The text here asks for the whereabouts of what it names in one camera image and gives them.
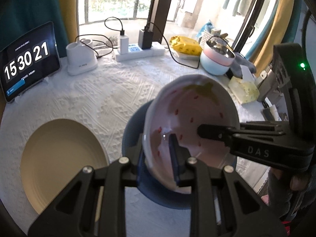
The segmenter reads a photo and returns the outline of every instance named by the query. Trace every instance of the table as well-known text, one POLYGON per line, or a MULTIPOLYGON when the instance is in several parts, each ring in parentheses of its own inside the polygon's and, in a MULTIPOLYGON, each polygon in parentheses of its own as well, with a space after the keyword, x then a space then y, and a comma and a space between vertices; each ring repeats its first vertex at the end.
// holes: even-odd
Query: table
MULTIPOLYGON (((100 140, 110 161, 121 155, 125 125, 159 90, 185 74, 209 74, 175 63, 168 55, 117 63, 111 56, 99 59, 94 71, 77 76, 67 73, 61 59, 59 72, 7 104, 0 127, 0 199, 17 225, 26 233, 37 213, 22 187, 20 160, 31 134, 53 119, 73 119, 88 127, 100 140)), ((216 78, 224 86, 228 79, 216 78)), ((241 122, 263 121, 262 104, 240 105, 232 96, 241 122)), ((238 158, 237 172, 253 188, 267 172, 266 166, 238 158)), ((189 210, 164 208, 136 188, 126 189, 127 236, 188 236, 189 210)))

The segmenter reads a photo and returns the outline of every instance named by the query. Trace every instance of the power strip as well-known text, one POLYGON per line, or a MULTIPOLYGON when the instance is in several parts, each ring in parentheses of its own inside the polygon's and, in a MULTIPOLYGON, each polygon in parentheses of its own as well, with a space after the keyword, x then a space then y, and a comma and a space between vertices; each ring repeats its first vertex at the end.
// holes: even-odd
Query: power strip
POLYGON ((120 54, 118 49, 114 50, 115 60, 126 61, 152 56, 162 56, 165 54, 165 48, 158 42, 153 42, 150 49, 142 50, 137 43, 128 46, 128 53, 120 54))

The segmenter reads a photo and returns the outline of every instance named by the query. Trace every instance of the number 21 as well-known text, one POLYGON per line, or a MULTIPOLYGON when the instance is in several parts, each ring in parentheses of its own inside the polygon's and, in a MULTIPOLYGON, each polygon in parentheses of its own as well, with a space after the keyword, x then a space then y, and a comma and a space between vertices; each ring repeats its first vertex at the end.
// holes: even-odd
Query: number 21
MULTIPOLYGON (((46 42, 43 42, 42 48, 44 48, 44 50, 45 50, 45 55, 48 55, 46 42)), ((36 52, 35 61, 38 61, 39 59, 42 58, 42 55, 39 55, 40 47, 38 45, 34 47, 33 52, 36 52)))

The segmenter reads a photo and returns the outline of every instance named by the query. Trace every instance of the black power adapter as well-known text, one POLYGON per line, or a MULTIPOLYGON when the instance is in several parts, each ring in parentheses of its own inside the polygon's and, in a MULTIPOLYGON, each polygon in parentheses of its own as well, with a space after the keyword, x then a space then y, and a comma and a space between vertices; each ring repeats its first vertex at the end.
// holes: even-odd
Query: black power adapter
POLYGON ((142 50, 150 49, 153 42, 153 36, 154 32, 149 30, 149 26, 145 26, 144 29, 139 31, 138 46, 142 50))

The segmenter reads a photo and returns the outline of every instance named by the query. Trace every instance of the yellow tissue package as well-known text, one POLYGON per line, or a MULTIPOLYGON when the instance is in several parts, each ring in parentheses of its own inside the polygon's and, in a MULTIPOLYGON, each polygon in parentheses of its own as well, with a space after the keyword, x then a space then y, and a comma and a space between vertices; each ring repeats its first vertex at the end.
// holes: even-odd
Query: yellow tissue package
POLYGON ((189 37, 175 36, 170 39, 171 47, 177 52, 200 56, 202 48, 197 41, 189 37))

